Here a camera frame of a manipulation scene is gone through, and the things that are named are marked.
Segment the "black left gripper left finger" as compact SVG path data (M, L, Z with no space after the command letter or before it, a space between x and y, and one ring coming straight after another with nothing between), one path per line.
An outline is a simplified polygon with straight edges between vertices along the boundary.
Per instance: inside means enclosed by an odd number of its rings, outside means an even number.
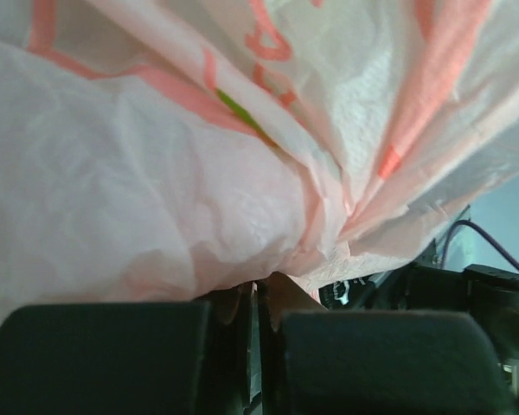
M27 306L0 325L0 414L193 414L205 303Z

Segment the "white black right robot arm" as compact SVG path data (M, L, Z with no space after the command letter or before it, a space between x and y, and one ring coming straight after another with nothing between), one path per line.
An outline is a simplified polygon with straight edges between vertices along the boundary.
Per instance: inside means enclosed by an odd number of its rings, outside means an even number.
M519 414L519 275L410 265L361 310L281 322L281 414Z

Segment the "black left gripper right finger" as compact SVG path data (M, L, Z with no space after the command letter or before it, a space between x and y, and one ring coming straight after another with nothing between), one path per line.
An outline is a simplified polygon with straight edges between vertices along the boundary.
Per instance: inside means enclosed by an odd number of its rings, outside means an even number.
M490 339L466 314L295 313L282 322L284 414L512 414Z

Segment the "pink plastic bag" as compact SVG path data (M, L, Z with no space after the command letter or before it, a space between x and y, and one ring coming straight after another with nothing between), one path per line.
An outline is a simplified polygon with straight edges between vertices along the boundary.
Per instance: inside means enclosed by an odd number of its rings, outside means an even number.
M0 324L404 265L518 121L519 1L0 1Z

